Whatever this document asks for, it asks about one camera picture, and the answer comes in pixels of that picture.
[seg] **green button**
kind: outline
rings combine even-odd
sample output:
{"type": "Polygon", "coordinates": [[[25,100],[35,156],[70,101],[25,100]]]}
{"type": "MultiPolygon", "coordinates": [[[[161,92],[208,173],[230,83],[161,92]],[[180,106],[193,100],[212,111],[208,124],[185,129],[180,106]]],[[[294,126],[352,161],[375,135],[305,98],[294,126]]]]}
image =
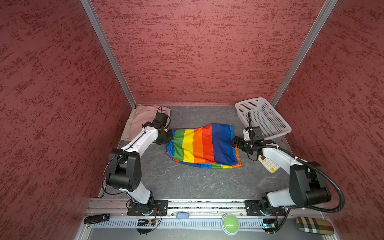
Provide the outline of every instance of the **green button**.
{"type": "Polygon", "coordinates": [[[239,221],[233,215],[228,215],[224,218],[223,221],[224,228],[229,233],[236,233],[239,229],[239,221]]]}

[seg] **laundry basket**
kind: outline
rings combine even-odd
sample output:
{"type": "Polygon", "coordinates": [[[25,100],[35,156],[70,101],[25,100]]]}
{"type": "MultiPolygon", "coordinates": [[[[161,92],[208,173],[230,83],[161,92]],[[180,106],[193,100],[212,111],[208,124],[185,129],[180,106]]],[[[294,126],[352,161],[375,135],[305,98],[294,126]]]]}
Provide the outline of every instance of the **laundry basket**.
{"type": "Polygon", "coordinates": [[[251,112],[252,127],[260,127],[266,140],[280,137],[292,131],[291,126],[265,98],[252,98],[235,104],[237,115],[245,127],[251,112]]]}

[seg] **round green push button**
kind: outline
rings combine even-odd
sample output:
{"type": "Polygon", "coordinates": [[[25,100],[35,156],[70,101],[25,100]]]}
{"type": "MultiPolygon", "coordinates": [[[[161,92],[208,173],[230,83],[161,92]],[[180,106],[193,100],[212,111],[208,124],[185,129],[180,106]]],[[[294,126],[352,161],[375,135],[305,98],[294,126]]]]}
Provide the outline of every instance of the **round green push button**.
{"type": "Polygon", "coordinates": [[[239,230],[239,221],[234,215],[225,214],[222,218],[222,227],[227,234],[234,235],[239,230]]]}

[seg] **plaid pouch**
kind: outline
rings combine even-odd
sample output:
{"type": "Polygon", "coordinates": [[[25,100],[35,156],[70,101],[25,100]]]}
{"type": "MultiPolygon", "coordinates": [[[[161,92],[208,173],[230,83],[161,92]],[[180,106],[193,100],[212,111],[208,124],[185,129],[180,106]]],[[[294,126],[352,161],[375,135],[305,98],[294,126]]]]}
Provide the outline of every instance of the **plaid pouch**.
{"type": "Polygon", "coordinates": [[[334,233],[332,224],[320,218],[297,217],[296,226],[303,232],[323,235],[333,235],[334,233]]]}

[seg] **red textured wall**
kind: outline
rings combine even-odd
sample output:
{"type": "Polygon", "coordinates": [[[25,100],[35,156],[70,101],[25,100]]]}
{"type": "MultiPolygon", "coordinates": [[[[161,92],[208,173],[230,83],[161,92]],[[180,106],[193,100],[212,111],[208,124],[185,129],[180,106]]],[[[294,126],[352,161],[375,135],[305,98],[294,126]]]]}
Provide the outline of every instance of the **red textured wall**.
{"type": "Polygon", "coordinates": [[[324,0],[92,1],[135,100],[271,100],[324,0]]]}
{"type": "Polygon", "coordinates": [[[0,3],[0,239],[73,239],[127,99],[79,0],[0,3]]]}
{"type": "Polygon", "coordinates": [[[339,0],[277,105],[294,153],[346,196],[331,214],[342,239],[384,235],[383,26],[384,1],[339,0]]]}

